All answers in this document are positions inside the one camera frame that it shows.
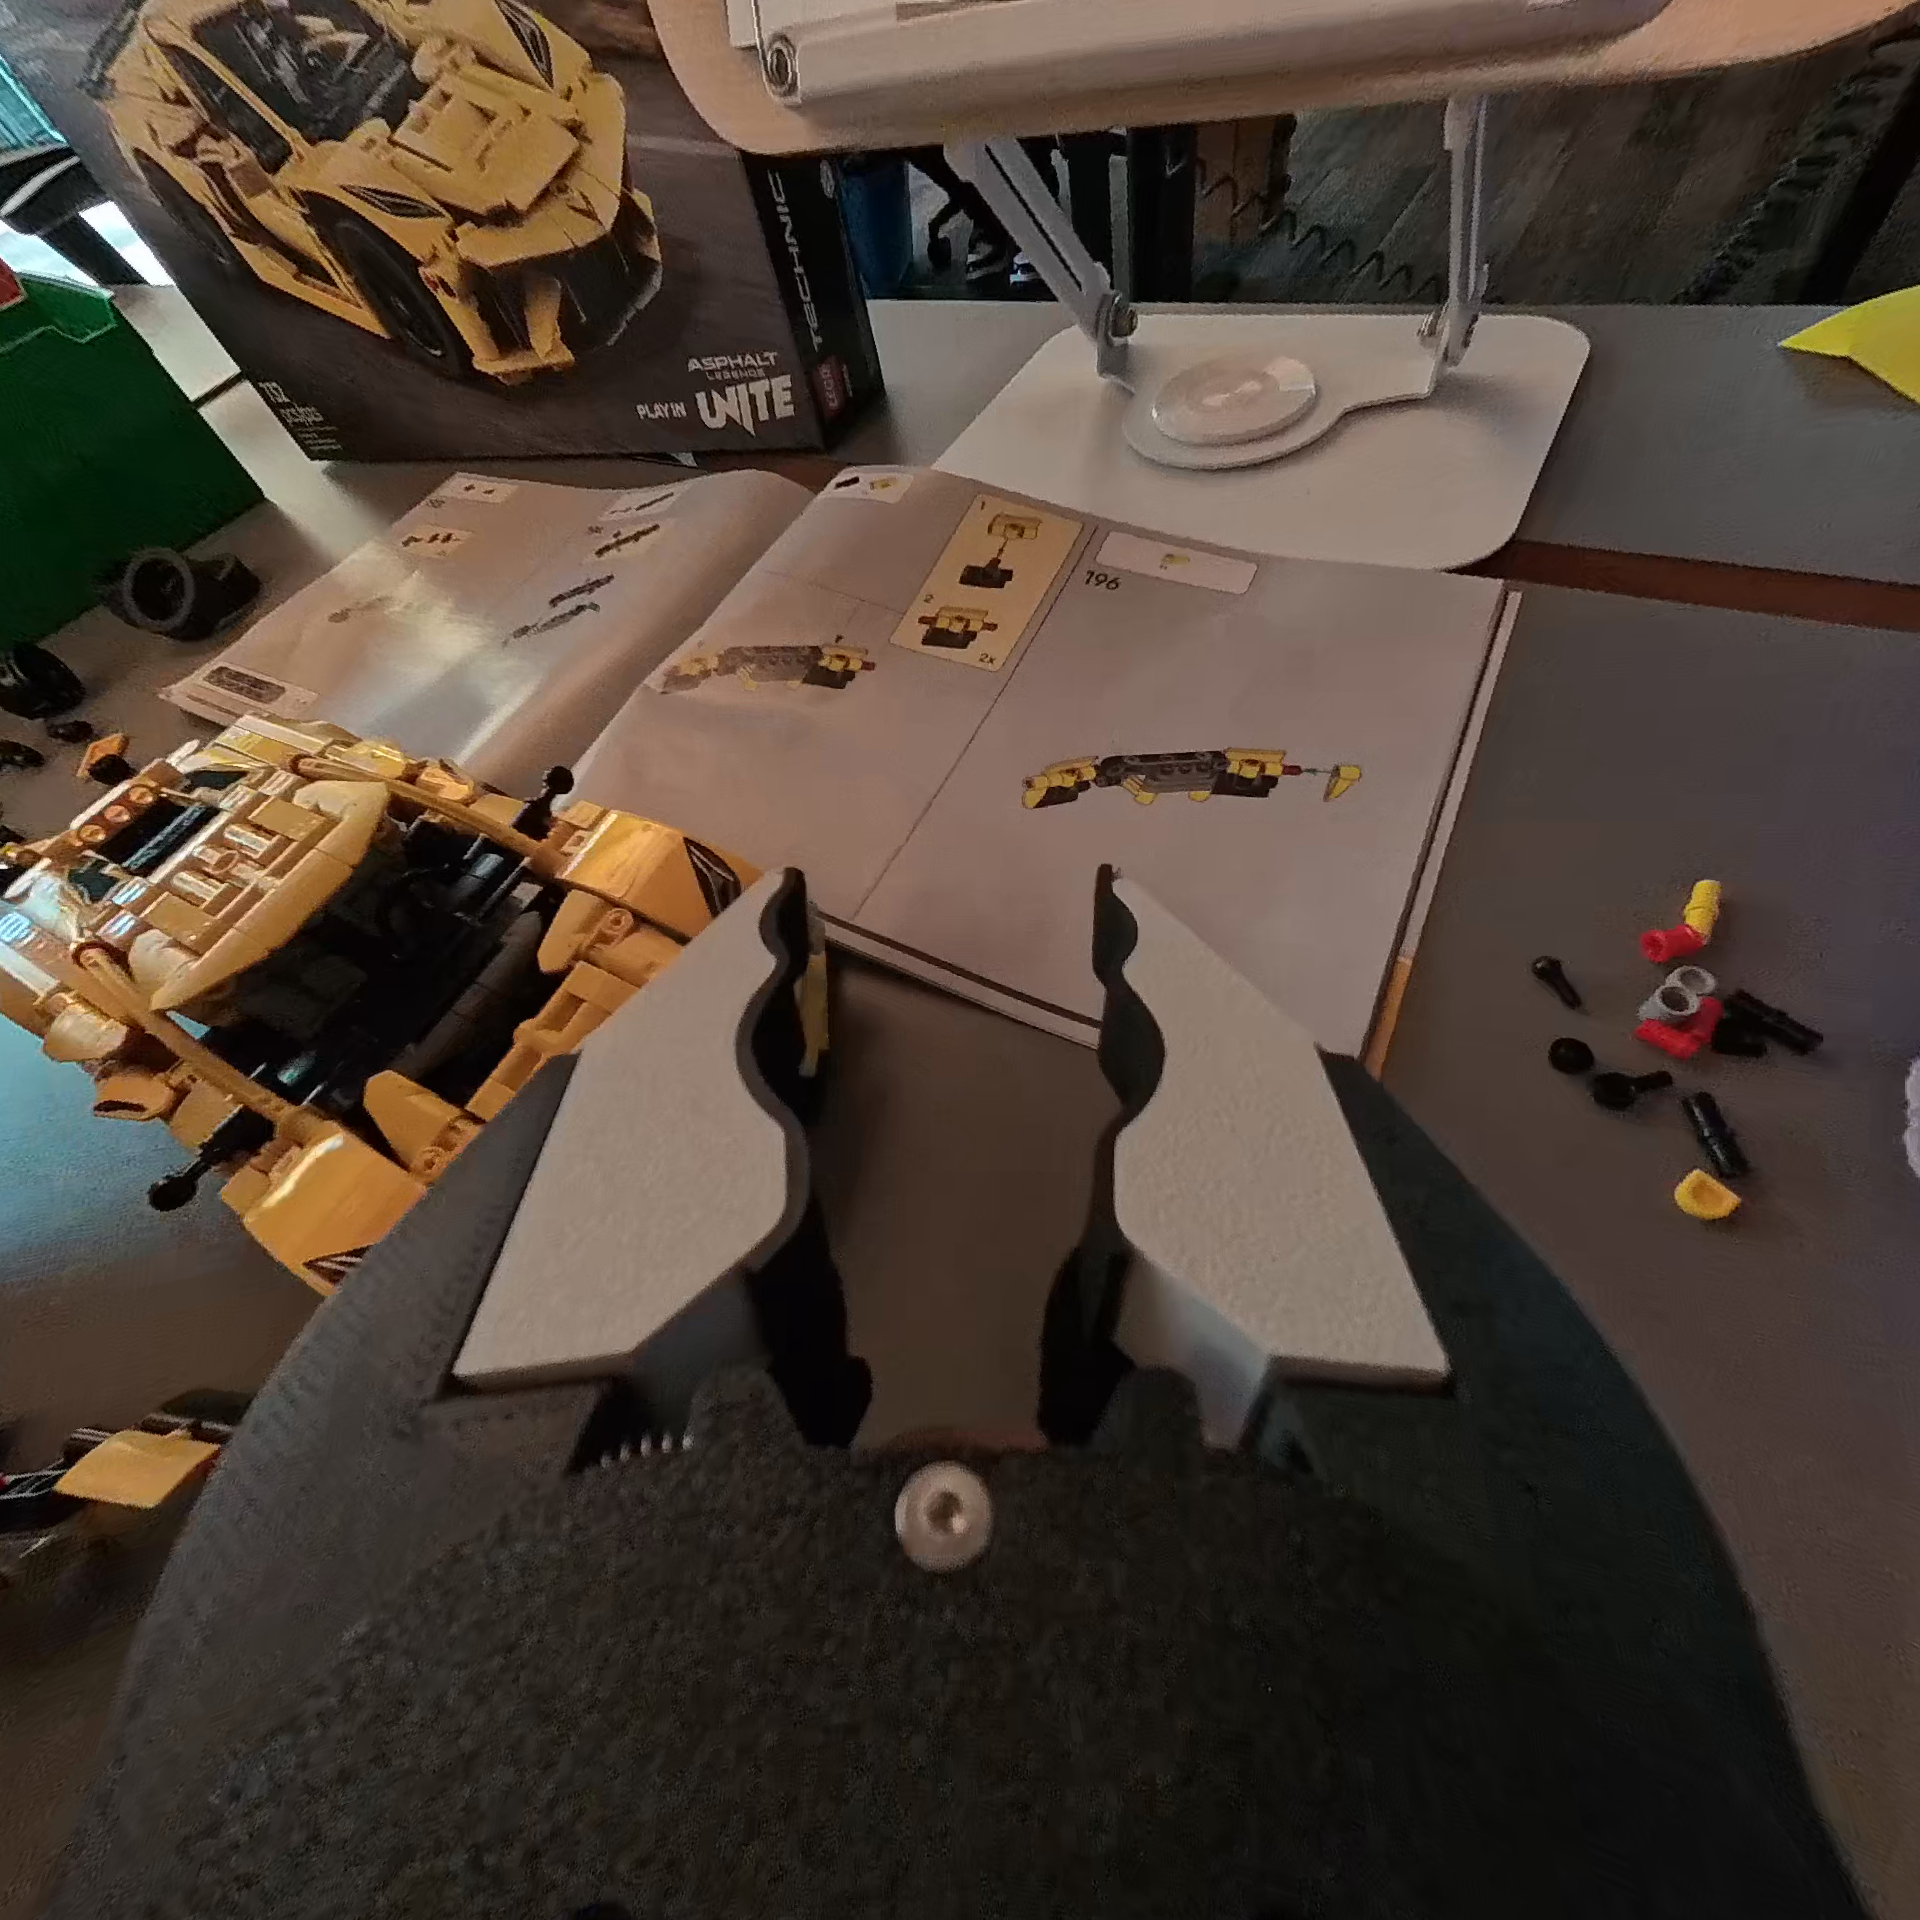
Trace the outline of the yellow paper strip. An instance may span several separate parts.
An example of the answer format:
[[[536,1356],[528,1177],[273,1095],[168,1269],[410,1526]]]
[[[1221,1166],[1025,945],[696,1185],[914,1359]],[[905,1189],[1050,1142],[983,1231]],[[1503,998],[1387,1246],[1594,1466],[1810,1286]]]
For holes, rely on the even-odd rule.
[[[1781,347],[1849,363],[1919,403],[1919,305],[1919,286],[1880,295],[1802,327]]]

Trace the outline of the green plastic bin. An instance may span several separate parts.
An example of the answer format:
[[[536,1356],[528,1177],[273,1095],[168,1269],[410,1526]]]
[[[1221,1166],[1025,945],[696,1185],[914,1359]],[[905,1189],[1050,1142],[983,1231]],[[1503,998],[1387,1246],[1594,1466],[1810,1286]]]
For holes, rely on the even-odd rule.
[[[3,647],[60,634],[137,548],[192,547],[263,498],[104,293],[23,277],[3,310]]]

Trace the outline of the loose black and yellow bricks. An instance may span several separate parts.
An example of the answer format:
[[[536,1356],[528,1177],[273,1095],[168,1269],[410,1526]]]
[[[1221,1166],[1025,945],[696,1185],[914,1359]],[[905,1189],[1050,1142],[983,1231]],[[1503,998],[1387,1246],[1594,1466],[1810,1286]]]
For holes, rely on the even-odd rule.
[[[129,734],[101,732],[73,716],[26,739],[4,721],[3,842],[32,843],[66,830],[133,774]]]

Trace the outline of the open instruction booklet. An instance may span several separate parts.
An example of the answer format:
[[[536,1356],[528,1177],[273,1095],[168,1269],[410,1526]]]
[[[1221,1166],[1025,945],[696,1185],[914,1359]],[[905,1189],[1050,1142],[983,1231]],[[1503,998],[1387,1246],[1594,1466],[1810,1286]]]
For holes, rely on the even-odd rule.
[[[1403,948],[1505,587],[904,467],[457,471],[168,700],[337,723],[807,877],[828,940],[1090,1039],[1098,868],[1327,1049]]]

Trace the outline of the yellow black brick assembly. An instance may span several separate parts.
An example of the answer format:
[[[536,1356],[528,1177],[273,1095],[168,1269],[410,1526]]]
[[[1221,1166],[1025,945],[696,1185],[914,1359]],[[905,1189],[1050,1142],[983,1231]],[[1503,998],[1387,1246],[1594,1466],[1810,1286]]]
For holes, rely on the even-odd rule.
[[[210,1474],[249,1407],[251,1394],[196,1387],[133,1426],[72,1431],[49,1462],[3,1474],[4,1546],[163,1510]]]

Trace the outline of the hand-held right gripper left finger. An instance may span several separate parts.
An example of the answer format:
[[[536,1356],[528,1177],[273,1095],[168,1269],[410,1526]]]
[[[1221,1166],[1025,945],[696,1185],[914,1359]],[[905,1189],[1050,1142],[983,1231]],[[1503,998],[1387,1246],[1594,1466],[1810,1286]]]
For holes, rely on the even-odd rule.
[[[599,1386],[681,1428],[759,1364],[817,1446],[874,1402],[813,1194],[795,986],[825,930],[797,868],[761,876],[577,1053],[451,1379]]]

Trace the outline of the instruction board on stand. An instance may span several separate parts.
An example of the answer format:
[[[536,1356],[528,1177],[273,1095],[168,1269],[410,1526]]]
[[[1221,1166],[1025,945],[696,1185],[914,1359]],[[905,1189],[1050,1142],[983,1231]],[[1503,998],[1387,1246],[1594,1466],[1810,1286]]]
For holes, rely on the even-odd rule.
[[[1459,570],[1521,529],[1589,366],[1572,324],[1481,315],[1483,66],[1612,53],[1664,5],[653,5],[699,117],[746,153],[943,140],[1041,270],[1056,332],[944,450],[985,489],[1260,555]],[[1143,313],[1023,135],[1285,107],[1405,81],[1445,107],[1447,273],[1409,310]]]

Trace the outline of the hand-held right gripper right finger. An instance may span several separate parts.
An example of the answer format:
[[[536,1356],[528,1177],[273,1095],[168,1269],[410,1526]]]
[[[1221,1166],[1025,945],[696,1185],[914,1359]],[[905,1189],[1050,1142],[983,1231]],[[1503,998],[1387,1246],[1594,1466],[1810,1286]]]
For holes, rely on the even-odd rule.
[[[1044,1437],[1084,1446],[1140,1371],[1188,1382],[1215,1449],[1247,1446],[1295,1386],[1449,1387],[1313,1034],[1115,866],[1096,876],[1090,962],[1115,1110],[1048,1295]]]

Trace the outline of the yellow toy brick car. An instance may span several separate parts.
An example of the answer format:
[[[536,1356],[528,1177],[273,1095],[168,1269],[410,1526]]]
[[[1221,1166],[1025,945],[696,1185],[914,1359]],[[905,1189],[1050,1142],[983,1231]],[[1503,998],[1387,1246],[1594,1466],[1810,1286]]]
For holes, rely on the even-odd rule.
[[[4,849],[4,1017],[163,1127],[328,1295],[484,1124],[759,871],[569,767],[521,801],[448,758],[251,716]]]

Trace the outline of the toy brick set box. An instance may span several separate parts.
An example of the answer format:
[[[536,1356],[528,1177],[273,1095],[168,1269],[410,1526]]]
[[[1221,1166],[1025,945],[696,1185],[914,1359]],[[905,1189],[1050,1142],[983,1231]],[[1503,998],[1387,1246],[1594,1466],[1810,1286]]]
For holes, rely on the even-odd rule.
[[[828,159],[644,5],[17,5],[12,51],[317,462],[832,447],[883,395]]]

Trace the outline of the small cluster of brick pieces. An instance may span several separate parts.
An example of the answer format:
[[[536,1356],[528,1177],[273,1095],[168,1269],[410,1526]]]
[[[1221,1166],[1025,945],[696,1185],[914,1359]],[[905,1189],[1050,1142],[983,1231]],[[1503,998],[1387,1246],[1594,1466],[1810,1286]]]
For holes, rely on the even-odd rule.
[[[1672,1189],[1672,1204],[1699,1225],[1722,1225],[1743,1212],[1753,1159],[1722,1099],[1704,1086],[1682,1089],[1676,1069],[1712,1061],[1761,1063],[1776,1049],[1809,1061],[1827,1046],[1827,1035],[1810,1022],[1747,987],[1725,986],[1700,964],[1720,935],[1724,900],[1720,877],[1696,877],[1672,924],[1647,927],[1637,940],[1657,978],[1639,1002],[1631,1035],[1661,1059],[1657,1068],[1608,1068],[1579,1035],[1557,1035],[1543,1051],[1547,1068],[1585,1086],[1605,1113],[1627,1115],[1652,1098],[1674,1095],[1696,1155]]]

